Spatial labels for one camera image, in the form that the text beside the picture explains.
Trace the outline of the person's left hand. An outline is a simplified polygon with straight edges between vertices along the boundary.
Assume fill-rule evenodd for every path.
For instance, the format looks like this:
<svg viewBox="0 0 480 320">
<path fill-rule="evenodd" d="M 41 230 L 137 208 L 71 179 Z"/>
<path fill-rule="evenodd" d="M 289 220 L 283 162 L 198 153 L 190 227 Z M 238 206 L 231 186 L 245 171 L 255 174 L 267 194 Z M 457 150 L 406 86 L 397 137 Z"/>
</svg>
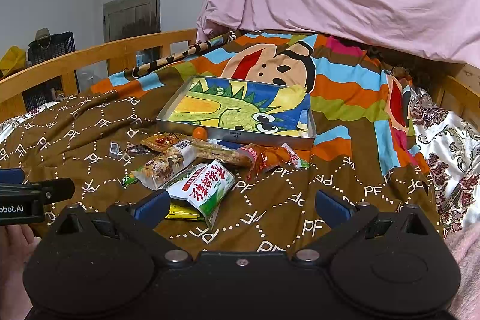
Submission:
<svg viewBox="0 0 480 320">
<path fill-rule="evenodd" d="M 32 308 L 23 274 L 40 241 L 27 224 L 1 226 L 1 319 L 25 319 Z"/>
</svg>

